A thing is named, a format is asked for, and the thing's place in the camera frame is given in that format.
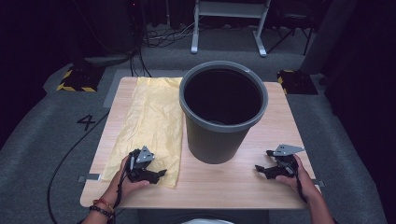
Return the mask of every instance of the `bracelet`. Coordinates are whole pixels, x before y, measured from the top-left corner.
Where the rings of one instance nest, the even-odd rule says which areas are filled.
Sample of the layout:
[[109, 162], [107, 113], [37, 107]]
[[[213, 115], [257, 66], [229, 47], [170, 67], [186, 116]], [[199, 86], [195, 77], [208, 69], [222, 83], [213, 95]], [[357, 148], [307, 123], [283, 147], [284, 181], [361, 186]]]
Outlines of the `bracelet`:
[[114, 213], [114, 208], [113, 208], [113, 206], [111, 206], [110, 203], [106, 202], [106, 201], [105, 201], [104, 199], [102, 199], [102, 198], [100, 198], [100, 199], [98, 199], [98, 200], [93, 200], [92, 203], [103, 203], [103, 204], [105, 204], [105, 205], [108, 207], [108, 209], [110, 209], [111, 213]]
[[112, 213], [109, 213], [109, 212], [107, 212], [105, 209], [102, 209], [102, 208], [100, 208], [100, 207], [98, 207], [98, 206], [94, 206], [94, 205], [91, 205], [90, 206], [90, 211], [96, 211], [96, 212], [99, 212], [100, 214], [102, 214], [102, 215], [105, 215], [107, 218], [108, 218], [108, 220], [110, 220], [111, 218], [113, 218], [113, 214]]

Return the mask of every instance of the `wooden table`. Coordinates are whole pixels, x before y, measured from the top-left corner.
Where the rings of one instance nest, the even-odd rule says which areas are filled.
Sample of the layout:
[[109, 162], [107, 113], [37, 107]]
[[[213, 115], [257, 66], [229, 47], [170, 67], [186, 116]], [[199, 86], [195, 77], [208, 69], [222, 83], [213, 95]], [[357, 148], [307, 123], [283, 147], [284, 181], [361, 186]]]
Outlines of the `wooden table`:
[[[90, 174], [101, 174], [116, 143], [120, 128], [131, 104], [136, 77], [124, 77], [119, 85]], [[303, 147], [285, 94], [278, 83], [264, 82], [269, 102], [261, 121], [250, 128], [235, 156], [223, 164], [206, 164], [192, 156], [184, 124], [180, 173], [173, 189], [150, 185], [135, 191], [122, 201], [129, 208], [230, 208], [230, 209], [298, 209], [305, 208], [298, 194], [275, 180], [267, 180], [255, 170], [255, 164], [272, 167], [266, 156], [280, 144]], [[298, 153], [305, 169], [315, 178], [309, 159]], [[80, 202], [92, 205], [109, 182], [87, 180]]]

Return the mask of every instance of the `black cable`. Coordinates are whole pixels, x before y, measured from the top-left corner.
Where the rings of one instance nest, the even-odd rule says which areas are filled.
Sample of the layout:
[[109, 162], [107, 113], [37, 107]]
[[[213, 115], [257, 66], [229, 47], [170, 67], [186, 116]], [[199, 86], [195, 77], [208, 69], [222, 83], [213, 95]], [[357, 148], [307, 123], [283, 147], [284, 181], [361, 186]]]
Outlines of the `black cable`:
[[55, 178], [56, 174], [58, 173], [59, 168], [60, 168], [61, 165], [64, 163], [64, 160], [66, 160], [66, 158], [67, 158], [67, 156], [70, 154], [70, 152], [72, 152], [73, 149], [75, 149], [75, 147], [76, 147], [76, 146], [77, 146], [77, 145], [78, 145], [78, 144], [79, 144], [90, 132], [92, 132], [92, 131], [96, 128], [96, 126], [98, 126], [98, 125], [100, 124], [100, 122], [102, 122], [102, 120], [104, 120], [104, 119], [108, 116], [109, 113], [110, 113], [110, 111], [108, 111], [107, 113], [105, 113], [105, 114], [102, 116], [102, 118], [99, 119], [99, 121], [96, 122], [95, 125], [94, 125], [89, 131], [87, 131], [84, 135], [82, 135], [82, 137], [80, 137], [80, 138], [78, 139], [78, 141], [77, 141], [77, 142], [67, 151], [67, 153], [64, 155], [64, 157], [63, 157], [62, 160], [59, 162], [58, 166], [56, 167], [55, 171], [54, 171], [53, 174], [52, 174], [52, 177], [51, 177], [50, 182], [49, 182], [49, 186], [48, 186], [48, 188], [47, 188], [47, 207], [48, 207], [48, 209], [49, 209], [49, 216], [50, 216], [50, 219], [52, 220], [52, 222], [53, 222], [54, 224], [57, 224], [58, 222], [56, 221], [55, 216], [52, 214], [52, 209], [51, 209], [51, 206], [50, 206], [50, 189], [51, 189], [51, 186], [52, 186], [53, 179]]

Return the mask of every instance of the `yellow plastic bag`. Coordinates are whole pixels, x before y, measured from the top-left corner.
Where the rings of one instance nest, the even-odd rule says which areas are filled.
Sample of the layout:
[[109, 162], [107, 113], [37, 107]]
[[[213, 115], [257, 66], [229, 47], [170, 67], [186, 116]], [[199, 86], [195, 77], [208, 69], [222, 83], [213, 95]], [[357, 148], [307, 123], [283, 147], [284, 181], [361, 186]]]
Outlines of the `yellow plastic bag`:
[[147, 146], [155, 155], [148, 170], [167, 169], [158, 185], [169, 188], [176, 185], [183, 133], [183, 112], [178, 100], [180, 81], [181, 77], [138, 78], [131, 107], [102, 179], [111, 180], [128, 153]]

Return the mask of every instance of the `trash can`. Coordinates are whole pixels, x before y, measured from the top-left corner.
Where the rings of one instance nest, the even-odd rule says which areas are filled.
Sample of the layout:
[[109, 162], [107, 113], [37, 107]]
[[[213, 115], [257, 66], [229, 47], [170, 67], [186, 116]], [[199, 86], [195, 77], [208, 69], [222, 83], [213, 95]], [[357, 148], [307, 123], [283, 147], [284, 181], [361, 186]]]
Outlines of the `trash can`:
[[179, 94], [189, 149], [195, 158], [210, 164], [224, 163], [235, 155], [268, 104], [267, 89], [254, 72], [224, 61], [193, 67], [182, 78]]

